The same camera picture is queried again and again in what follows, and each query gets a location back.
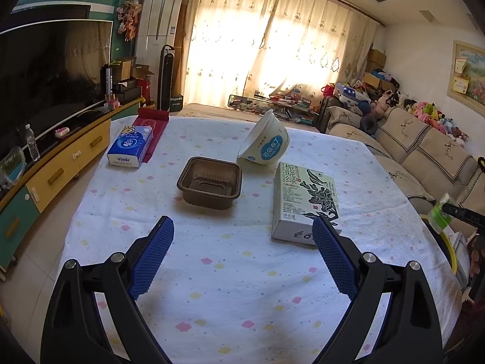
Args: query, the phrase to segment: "finger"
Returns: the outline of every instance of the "finger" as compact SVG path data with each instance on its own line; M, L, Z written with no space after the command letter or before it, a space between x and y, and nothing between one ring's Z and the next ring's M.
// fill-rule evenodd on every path
M471 253L471 259L473 261L479 261L479 259L480 259L480 253L478 252L477 249L474 249L473 252Z
M480 273L480 266L476 261L472 261L470 265L470 276L473 277L474 274Z

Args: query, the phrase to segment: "white standing air conditioner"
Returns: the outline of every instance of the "white standing air conditioner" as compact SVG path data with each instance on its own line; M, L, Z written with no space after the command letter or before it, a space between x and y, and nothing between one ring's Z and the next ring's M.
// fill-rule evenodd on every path
M157 109L162 109L160 100L162 93L171 93L171 78L173 69L174 40L177 21L179 20L180 5L182 0L144 0L143 10L136 38L136 62L137 64L147 64L154 73L150 80L150 96L154 98ZM163 57L167 55L167 48L171 49L172 64L161 65ZM161 91L162 83L169 83L170 89Z

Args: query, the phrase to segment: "hanging flower decoration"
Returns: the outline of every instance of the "hanging flower decoration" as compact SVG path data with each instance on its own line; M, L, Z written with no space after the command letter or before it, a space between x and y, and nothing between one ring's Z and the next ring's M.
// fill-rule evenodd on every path
M125 33L125 41L131 41L136 35L138 24L138 14L142 10L142 5L138 0L126 0L122 6L116 9L118 20L121 22L118 34Z

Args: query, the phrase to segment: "yellow drawer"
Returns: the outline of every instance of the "yellow drawer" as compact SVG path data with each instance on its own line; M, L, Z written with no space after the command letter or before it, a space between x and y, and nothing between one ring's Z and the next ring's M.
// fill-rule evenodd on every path
M78 149L76 143L77 141L50 160L26 183L40 212L79 173L79 165L74 156Z
M71 146L74 150L75 160L78 162L79 170L82 170L92 159L110 144L111 120L101 123L91 131L88 131Z

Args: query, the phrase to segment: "white paper bowl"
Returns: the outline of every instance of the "white paper bowl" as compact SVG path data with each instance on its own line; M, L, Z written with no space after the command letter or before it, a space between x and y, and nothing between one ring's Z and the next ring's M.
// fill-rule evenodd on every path
M285 126L273 114L267 111L249 132L239 149L238 158L254 163L268 165L276 163L286 152L289 136Z

